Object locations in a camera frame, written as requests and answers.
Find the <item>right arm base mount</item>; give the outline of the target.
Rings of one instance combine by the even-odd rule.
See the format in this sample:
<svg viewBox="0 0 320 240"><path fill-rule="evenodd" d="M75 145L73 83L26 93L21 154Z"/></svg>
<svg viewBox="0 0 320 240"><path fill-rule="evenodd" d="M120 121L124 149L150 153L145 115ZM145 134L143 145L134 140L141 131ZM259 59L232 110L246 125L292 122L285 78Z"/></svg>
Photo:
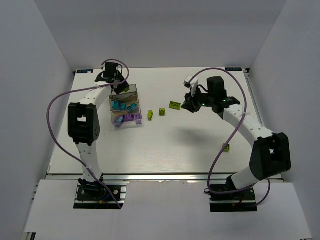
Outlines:
<svg viewBox="0 0 320 240"><path fill-rule="evenodd" d="M209 195L211 213L257 212L256 195L253 188L231 194L213 194L208 188L203 191Z"/></svg>

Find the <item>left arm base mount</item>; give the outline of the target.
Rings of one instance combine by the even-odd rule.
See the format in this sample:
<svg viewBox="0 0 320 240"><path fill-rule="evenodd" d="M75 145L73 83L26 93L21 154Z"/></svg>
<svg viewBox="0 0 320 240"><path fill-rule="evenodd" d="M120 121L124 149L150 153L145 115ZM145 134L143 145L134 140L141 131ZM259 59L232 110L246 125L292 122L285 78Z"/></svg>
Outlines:
<svg viewBox="0 0 320 240"><path fill-rule="evenodd" d="M118 204L122 207L126 199L125 185L107 184ZM103 188L100 193L90 192L78 184L73 203L76 210L120 210L111 194Z"/></svg>

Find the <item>teal lego brick with studs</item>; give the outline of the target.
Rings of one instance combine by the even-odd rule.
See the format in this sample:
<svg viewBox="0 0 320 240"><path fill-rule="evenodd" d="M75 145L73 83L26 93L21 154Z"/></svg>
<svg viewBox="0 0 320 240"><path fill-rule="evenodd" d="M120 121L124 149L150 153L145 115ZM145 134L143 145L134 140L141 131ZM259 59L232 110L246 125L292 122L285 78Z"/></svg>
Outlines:
<svg viewBox="0 0 320 240"><path fill-rule="evenodd" d="M121 111L127 111L127 107L128 106L125 103L122 103L121 106L120 106L120 110Z"/></svg>

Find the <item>teal rounded lego brick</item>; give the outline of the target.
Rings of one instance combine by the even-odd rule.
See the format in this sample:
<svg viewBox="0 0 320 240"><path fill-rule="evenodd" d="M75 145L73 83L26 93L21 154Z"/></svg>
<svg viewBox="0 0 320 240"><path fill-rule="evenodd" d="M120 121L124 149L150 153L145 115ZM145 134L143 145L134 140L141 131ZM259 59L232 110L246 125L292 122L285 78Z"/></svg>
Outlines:
<svg viewBox="0 0 320 240"><path fill-rule="evenodd" d="M121 111L122 110L121 109L121 104L117 100L113 100L111 102L111 108L112 108L113 111Z"/></svg>

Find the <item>purple flower lego brick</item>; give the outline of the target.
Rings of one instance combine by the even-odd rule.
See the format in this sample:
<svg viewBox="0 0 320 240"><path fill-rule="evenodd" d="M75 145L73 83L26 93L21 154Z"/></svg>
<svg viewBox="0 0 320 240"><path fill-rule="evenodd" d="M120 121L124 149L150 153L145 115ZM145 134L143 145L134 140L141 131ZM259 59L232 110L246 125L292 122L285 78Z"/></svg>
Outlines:
<svg viewBox="0 0 320 240"><path fill-rule="evenodd" d="M124 123L124 115L119 115L114 119L114 124L123 124Z"/></svg>

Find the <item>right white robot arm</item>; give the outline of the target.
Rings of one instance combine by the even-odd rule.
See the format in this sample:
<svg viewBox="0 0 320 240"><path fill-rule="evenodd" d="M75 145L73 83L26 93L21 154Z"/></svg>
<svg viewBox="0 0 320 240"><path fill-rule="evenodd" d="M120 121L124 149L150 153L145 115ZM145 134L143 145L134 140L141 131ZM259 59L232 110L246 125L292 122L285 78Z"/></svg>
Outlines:
<svg viewBox="0 0 320 240"><path fill-rule="evenodd" d="M206 92L201 92L197 82L191 84L185 80L183 84L190 92L185 95L182 109L196 113L202 107L211 108L222 120L232 125L251 146L248 167L230 175L226 179L225 187L219 191L220 195L241 192L262 180L291 169L288 136L283 132L274 133L250 116L239 100L227 95L222 77L208 78Z"/></svg>

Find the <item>purple square lego brick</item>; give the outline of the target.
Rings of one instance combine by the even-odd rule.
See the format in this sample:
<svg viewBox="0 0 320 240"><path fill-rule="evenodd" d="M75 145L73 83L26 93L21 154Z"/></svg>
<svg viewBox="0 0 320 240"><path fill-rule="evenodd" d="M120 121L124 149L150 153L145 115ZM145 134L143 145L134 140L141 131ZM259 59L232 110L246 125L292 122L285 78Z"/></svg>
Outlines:
<svg viewBox="0 0 320 240"><path fill-rule="evenodd" d="M134 119L135 119L135 120L141 120L141 119L142 119L142 115L141 115L140 113L136 113L136 114L134 115Z"/></svg>

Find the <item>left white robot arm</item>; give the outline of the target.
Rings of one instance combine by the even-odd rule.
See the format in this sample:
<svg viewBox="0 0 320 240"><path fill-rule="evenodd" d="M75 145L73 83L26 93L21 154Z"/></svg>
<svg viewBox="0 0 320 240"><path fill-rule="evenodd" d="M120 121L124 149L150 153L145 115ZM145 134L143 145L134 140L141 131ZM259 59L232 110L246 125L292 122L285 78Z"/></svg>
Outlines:
<svg viewBox="0 0 320 240"><path fill-rule="evenodd" d="M127 65L116 59L105 60L101 64L102 72L98 74L95 84L79 102L72 102L67 109L67 132L75 143L83 176L80 184L98 184L103 173L99 166L96 141L100 136L98 110L102 103L112 94L120 94L129 88L128 76L123 69Z"/></svg>

